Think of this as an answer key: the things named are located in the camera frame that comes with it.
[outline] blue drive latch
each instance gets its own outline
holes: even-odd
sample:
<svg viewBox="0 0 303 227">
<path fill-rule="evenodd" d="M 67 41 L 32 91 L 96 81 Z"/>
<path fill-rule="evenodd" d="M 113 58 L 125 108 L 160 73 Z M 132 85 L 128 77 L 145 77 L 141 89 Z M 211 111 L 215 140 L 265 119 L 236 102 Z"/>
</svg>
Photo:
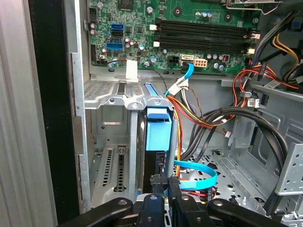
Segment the blue drive latch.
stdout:
<svg viewBox="0 0 303 227">
<path fill-rule="evenodd" d="M 146 151 L 168 151 L 171 116 L 166 107 L 147 108 Z"/>
</svg>

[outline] red wire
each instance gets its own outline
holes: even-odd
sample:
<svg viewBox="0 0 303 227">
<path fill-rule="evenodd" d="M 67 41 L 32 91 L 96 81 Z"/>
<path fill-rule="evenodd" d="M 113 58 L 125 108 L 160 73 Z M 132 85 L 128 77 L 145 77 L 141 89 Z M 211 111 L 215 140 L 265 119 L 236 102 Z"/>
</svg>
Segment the red wire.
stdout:
<svg viewBox="0 0 303 227">
<path fill-rule="evenodd" d="M 188 191 L 188 190 L 182 190 L 183 192 L 187 192 L 189 194 L 192 194 L 192 195 L 197 195 L 197 196 L 201 196 L 201 197 L 207 197 L 206 194 L 203 194 L 203 193 L 196 193 L 196 192 L 192 192 L 192 191 Z"/>
</svg>

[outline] metal bracket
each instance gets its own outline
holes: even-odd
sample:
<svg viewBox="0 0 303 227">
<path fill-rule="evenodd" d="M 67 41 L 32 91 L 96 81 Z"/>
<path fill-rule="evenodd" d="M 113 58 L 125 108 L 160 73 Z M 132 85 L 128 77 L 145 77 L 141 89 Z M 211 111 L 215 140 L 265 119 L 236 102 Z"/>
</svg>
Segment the metal bracket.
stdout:
<svg viewBox="0 0 303 227">
<path fill-rule="evenodd" d="M 303 194 L 302 168 L 303 144 L 292 143 L 290 145 L 275 192 L 278 195 Z"/>
</svg>

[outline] blue sata port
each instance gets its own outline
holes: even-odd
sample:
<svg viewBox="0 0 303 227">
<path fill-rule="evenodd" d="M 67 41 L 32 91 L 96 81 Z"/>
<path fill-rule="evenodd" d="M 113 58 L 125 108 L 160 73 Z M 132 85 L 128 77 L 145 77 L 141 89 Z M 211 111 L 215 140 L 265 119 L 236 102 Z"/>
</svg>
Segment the blue sata port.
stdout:
<svg viewBox="0 0 303 227">
<path fill-rule="evenodd" d="M 110 30 L 112 31 L 124 31 L 124 25 L 123 24 L 111 24 L 110 25 Z"/>
<path fill-rule="evenodd" d="M 123 43 L 106 43 L 106 49 L 112 51 L 122 51 L 124 50 Z"/>
</svg>

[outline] motherboard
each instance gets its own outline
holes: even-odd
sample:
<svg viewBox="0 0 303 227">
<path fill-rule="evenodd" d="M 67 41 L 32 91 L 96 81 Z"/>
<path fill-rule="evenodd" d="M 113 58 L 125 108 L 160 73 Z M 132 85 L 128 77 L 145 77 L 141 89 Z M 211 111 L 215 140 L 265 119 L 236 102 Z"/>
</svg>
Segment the motherboard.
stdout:
<svg viewBox="0 0 303 227">
<path fill-rule="evenodd" d="M 93 66 L 235 74 L 249 65 L 260 12 L 224 0 L 89 0 Z"/>
</svg>

